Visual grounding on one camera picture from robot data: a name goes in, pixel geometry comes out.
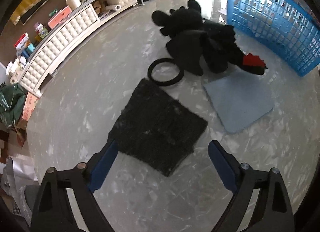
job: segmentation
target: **screw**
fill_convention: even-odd
[[[80,170],[84,169],[85,167],[87,167],[86,163],[78,163],[78,165],[77,165],[77,168]]]
[[[55,170],[56,168],[50,167],[49,169],[47,169],[47,173],[53,173]]]
[[[272,172],[273,172],[274,174],[278,174],[280,171],[279,171],[278,168],[272,168]]]
[[[244,169],[244,170],[247,170],[247,169],[249,169],[249,164],[241,163],[241,168]]]

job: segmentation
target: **dark towel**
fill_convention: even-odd
[[[119,151],[169,176],[193,152],[208,122],[142,79],[109,133]]]

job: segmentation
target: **marble tabletop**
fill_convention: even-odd
[[[104,146],[121,110],[149,65],[167,57],[169,40],[151,21],[155,10],[169,11],[188,0],[153,0],[133,9],[82,46],[48,84],[28,123],[27,136],[36,173],[73,168]],[[102,188],[94,193],[115,231],[211,231],[231,199],[207,154],[216,139],[239,162],[268,171],[277,167],[287,186],[293,211],[313,177],[320,152],[320,77],[313,70],[299,77],[283,60],[256,40],[236,33],[246,53],[259,55],[269,70],[260,80],[268,85],[274,110],[245,130],[228,134],[211,107],[202,84],[217,76],[185,73],[164,90],[208,127],[170,177],[119,153]],[[230,74],[233,67],[225,74]],[[176,69],[158,66],[155,76],[169,79]],[[72,208],[79,227],[87,230],[72,191]],[[240,228],[245,228],[257,198],[255,191]]]

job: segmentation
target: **blue container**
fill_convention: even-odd
[[[227,23],[284,59],[299,76],[320,63],[320,28],[293,0],[228,0]]]

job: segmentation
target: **white roll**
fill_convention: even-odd
[[[121,9],[121,5],[107,5],[106,11],[113,10],[113,11],[119,11]]]
[[[66,4],[70,6],[71,10],[75,10],[77,7],[81,5],[80,0],[66,0]]]

